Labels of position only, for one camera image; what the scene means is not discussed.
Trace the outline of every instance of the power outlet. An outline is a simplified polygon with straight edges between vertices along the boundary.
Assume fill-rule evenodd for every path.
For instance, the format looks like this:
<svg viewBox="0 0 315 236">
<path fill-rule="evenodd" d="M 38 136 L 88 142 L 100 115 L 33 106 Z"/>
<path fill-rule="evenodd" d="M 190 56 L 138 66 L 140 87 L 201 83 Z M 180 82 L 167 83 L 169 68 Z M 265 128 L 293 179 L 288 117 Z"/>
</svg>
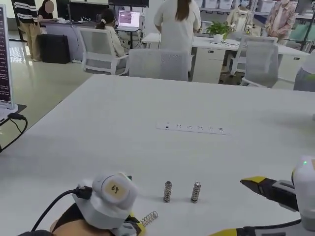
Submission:
<svg viewBox="0 0 315 236">
<path fill-rule="evenodd" d="M 157 122 L 157 129 L 165 130 L 176 130 L 176 131 L 185 131 L 185 132 L 195 132 L 195 133 L 208 133 L 208 134 L 222 134 L 222 135 L 231 135 L 227 129 L 212 126 L 212 125 L 187 125 L 181 123 L 171 123 L 171 122 Z"/>
</svg>

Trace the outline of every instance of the chair backrest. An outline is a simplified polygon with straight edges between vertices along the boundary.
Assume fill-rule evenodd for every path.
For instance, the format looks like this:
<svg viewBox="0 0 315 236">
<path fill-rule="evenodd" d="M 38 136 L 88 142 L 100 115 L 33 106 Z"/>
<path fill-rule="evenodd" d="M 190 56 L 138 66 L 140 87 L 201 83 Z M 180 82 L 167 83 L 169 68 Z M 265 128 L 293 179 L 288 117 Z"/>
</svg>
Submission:
<svg viewBox="0 0 315 236">
<path fill-rule="evenodd" d="M 277 38 L 272 38 L 272 37 L 244 35 L 241 39 L 241 43 L 237 50 L 237 54 L 235 58 L 238 59 L 240 56 L 246 57 L 246 46 L 248 42 L 261 42 L 261 43 L 267 43 L 269 45 L 276 45 L 277 41 L 278 41 Z"/>
<path fill-rule="evenodd" d="M 189 54 L 159 49 L 129 51 L 129 76 L 188 81 Z"/>
<path fill-rule="evenodd" d="M 272 88 L 278 80 L 278 46 L 266 42 L 248 42 L 245 78 Z"/>
<path fill-rule="evenodd" d="M 79 34 L 85 53 L 116 56 L 110 31 L 79 28 Z"/>
</svg>

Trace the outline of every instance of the screen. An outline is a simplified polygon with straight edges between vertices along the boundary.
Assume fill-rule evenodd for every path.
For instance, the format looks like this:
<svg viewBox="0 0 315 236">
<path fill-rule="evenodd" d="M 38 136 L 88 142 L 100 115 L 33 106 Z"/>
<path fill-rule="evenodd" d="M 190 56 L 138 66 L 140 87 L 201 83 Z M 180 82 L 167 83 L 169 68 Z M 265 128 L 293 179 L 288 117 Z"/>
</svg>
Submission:
<svg viewBox="0 0 315 236">
<path fill-rule="evenodd" d="M 136 11 L 120 11 L 119 26 L 122 27 L 139 27 L 140 12 Z"/>
<path fill-rule="evenodd" d="M 6 34 L 6 21 L 4 18 L 4 8 L 0 6 L 0 100 L 11 103 L 10 93 L 10 61 L 9 45 L 7 45 L 8 35 Z"/>
<path fill-rule="evenodd" d="M 108 4 L 115 6 L 148 7 L 149 0 L 109 0 Z"/>
<path fill-rule="evenodd" d="M 85 17 L 90 21 L 96 22 L 96 16 L 108 9 L 106 4 L 88 3 L 88 2 L 70 2 L 70 13 L 73 21 L 80 21 L 81 17 Z"/>
</svg>

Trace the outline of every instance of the hand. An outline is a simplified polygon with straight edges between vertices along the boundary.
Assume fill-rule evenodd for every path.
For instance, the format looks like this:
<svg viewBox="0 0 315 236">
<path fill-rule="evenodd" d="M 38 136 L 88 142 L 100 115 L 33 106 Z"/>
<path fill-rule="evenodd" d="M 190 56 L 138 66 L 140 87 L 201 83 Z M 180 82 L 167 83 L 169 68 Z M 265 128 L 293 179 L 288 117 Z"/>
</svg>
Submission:
<svg viewBox="0 0 315 236">
<path fill-rule="evenodd" d="M 277 32 L 275 32 L 275 31 L 271 32 L 270 37 L 275 37 L 275 38 L 277 38 L 277 37 L 278 37 Z"/>
</svg>

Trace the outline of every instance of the metal spring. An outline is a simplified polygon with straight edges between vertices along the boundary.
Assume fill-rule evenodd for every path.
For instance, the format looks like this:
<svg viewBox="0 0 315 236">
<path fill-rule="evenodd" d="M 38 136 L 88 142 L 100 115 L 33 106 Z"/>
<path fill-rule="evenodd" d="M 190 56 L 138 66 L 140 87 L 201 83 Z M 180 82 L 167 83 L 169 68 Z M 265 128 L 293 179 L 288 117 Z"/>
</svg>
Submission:
<svg viewBox="0 0 315 236">
<path fill-rule="evenodd" d="M 140 223 L 144 227 L 146 227 L 157 218 L 158 218 L 158 213 L 156 211 L 152 211 L 150 214 L 146 215 L 142 220 L 140 220 Z"/>
<path fill-rule="evenodd" d="M 171 183 L 171 181 L 167 181 L 165 183 L 164 198 L 163 198 L 163 200 L 166 203 L 168 203 L 171 200 L 171 191 L 172 191 L 172 183 Z"/>
<path fill-rule="evenodd" d="M 196 182 L 195 185 L 193 186 L 193 191 L 192 191 L 192 195 L 191 195 L 191 202 L 192 203 L 197 203 L 198 198 L 199 198 L 200 189 L 201 189 L 201 183 Z"/>
</svg>

